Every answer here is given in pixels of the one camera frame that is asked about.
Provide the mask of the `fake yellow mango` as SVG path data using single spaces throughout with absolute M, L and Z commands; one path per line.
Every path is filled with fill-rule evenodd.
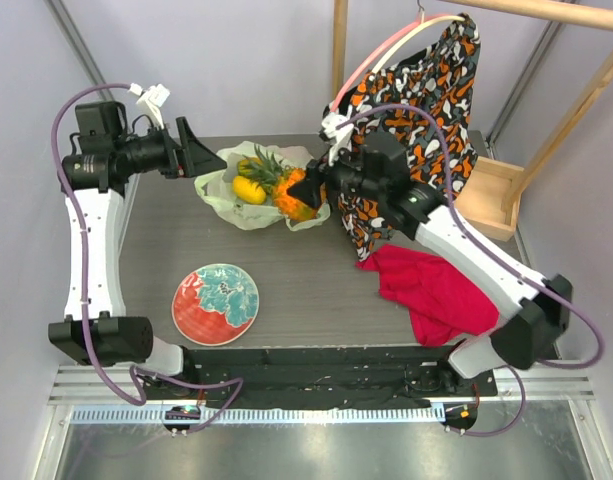
M 267 199 L 267 193 L 255 181 L 244 176 L 236 176 L 232 182 L 233 193 L 242 201 L 252 205 L 262 205 Z

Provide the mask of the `wooden clothes rack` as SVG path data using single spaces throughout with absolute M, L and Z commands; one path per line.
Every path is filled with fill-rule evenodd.
M 515 75 L 498 79 L 498 100 L 482 138 L 483 158 L 457 202 L 484 235 L 510 240 L 524 194 L 597 175 L 605 186 L 613 166 L 613 32 L 547 21 L 521 38 L 499 10 L 477 8 L 478 22 L 500 34 L 487 67 Z

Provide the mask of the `red cloth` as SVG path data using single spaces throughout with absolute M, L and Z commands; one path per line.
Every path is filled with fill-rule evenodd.
M 481 335 L 499 320 L 493 302 L 439 256 L 387 244 L 357 267 L 377 273 L 379 294 L 408 309 L 413 334 L 425 347 Z

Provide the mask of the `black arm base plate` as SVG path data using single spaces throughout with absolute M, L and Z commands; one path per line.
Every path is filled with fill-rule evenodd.
M 145 385 L 151 400 L 200 399 L 211 408 L 225 402 L 233 387 L 219 384 L 240 378 L 235 409 L 378 410 L 423 408 L 434 398 L 494 397 L 501 389 L 492 371 L 472 380 L 442 373 L 448 346 L 367 346 L 192 350 L 198 392 L 160 380 Z

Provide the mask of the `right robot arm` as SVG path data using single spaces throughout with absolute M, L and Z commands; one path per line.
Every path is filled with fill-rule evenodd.
M 514 261 L 459 214 L 432 186 L 412 180 L 406 149 L 393 135 L 371 134 L 356 153 L 334 164 L 307 164 L 290 196 L 316 208 L 324 190 L 373 200 L 387 224 L 432 250 L 478 287 L 504 322 L 455 347 L 437 371 L 443 391 L 458 395 L 474 377 L 503 366 L 528 370 L 567 330 L 573 287 L 562 275 L 546 278 Z

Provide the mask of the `pink and white hanger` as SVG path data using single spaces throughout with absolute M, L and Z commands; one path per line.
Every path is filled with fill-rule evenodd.
M 383 67 L 385 62 L 390 59 L 400 48 L 402 48 L 409 40 L 423 30 L 437 25 L 441 22 L 464 21 L 465 18 L 461 15 L 438 14 L 425 17 L 419 14 L 415 21 L 406 25 L 399 31 L 395 32 L 380 44 L 350 75 L 346 82 L 340 87 L 337 95 L 332 101 L 330 110 L 335 112 L 338 110 L 343 96 L 354 85 L 355 81 L 367 71 L 369 66 L 372 66 L 372 72 L 375 73 Z

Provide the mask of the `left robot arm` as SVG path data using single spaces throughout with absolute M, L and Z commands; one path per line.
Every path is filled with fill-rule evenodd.
M 115 101 L 75 108 L 78 132 L 61 165 L 71 228 L 70 289 L 62 321 L 48 327 L 50 343 L 80 365 L 135 363 L 165 374 L 176 398 L 191 397 L 199 375 L 184 365 L 182 347 L 154 335 L 150 320 L 129 316 L 119 276 L 122 211 L 132 176 L 157 171 L 167 179 L 221 172 L 226 163 L 193 134 L 185 118 L 179 136 L 151 126 L 138 136 Z

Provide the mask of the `orange patterned garment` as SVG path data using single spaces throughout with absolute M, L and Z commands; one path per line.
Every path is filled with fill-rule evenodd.
M 430 46 L 375 72 L 365 70 L 356 86 L 326 108 L 352 117 L 381 104 L 398 103 L 431 115 L 447 143 L 454 197 L 461 193 L 478 160 L 468 128 L 481 42 L 475 21 L 465 13 L 460 17 Z M 362 118 L 353 126 L 351 149 L 358 151 L 376 131 L 394 135 L 406 147 L 412 179 L 446 191 L 444 155 L 425 118 L 406 110 Z

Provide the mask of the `red and teal plate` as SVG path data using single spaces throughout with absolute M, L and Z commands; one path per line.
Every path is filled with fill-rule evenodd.
M 189 273 L 171 303 L 177 330 L 207 347 L 228 345 L 250 329 L 260 306 L 258 287 L 242 268 L 210 264 Z

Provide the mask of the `pale green plastic bag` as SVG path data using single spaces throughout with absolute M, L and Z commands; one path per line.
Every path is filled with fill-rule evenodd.
M 289 230 L 300 231 L 329 218 L 327 202 L 313 209 L 288 194 L 289 187 L 305 178 L 306 164 L 312 159 L 305 148 L 244 141 L 217 155 L 227 167 L 196 178 L 194 186 L 222 220 L 241 230 L 262 229 L 283 221 Z

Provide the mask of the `fake pineapple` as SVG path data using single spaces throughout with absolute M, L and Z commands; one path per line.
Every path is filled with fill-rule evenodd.
M 258 184 L 268 194 L 272 204 L 291 221 L 313 220 L 318 210 L 289 195 L 288 190 L 305 179 L 303 168 L 285 164 L 275 153 L 254 144 L 254 156 L 243 156 L 237 164 L 240 176 Z

